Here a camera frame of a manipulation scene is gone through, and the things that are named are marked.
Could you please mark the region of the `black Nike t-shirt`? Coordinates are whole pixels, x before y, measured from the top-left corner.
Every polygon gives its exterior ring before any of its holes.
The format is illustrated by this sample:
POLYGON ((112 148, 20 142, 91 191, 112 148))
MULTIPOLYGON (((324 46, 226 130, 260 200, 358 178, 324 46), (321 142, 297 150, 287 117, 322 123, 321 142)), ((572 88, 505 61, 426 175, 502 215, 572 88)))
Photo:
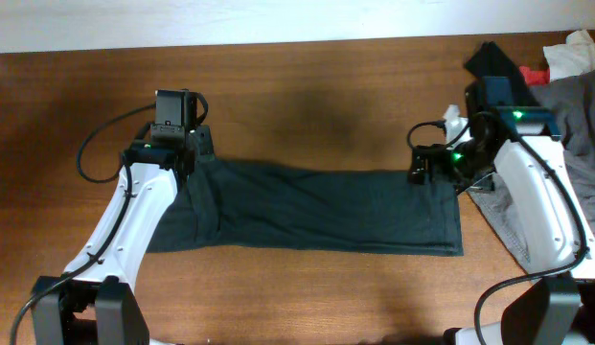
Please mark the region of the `black Nike t-shirt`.
POLYGON ((324 172, 244 160, 200 163, 156 226, 150 253, 220 245, 460 256, 449 183, 404 171, 324 172))

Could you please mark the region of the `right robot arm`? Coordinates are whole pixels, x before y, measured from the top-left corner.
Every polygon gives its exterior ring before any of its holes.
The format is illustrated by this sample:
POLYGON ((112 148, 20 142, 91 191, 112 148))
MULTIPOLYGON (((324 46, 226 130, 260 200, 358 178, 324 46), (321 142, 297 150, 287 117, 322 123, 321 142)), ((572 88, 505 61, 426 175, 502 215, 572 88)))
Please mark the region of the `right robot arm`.
POLYGON ((446 344, 595 344, 595 235, 571 185, 553 115, 542 107, 493 106, 464 122, 433 124, 443 144, 411 144, 408 179, 442 173, 463 192, 494 171, 516 205, 531 269, 489 287, 470 328, 446 344))

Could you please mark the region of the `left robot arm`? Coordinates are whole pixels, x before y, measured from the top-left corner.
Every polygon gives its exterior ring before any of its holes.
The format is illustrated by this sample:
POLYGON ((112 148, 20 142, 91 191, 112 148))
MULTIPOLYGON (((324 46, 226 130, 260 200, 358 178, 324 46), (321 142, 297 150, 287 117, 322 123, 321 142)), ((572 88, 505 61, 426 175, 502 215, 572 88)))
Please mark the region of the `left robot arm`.
POLYGON ((121 156, 118 185, 85 246, 58 277, 41 276, 32 289, 38 344, 150 344, 134 290, 139 267, 164 212, 191 167, 214 155, 207 126, 174 142, 133 141, 121 156))

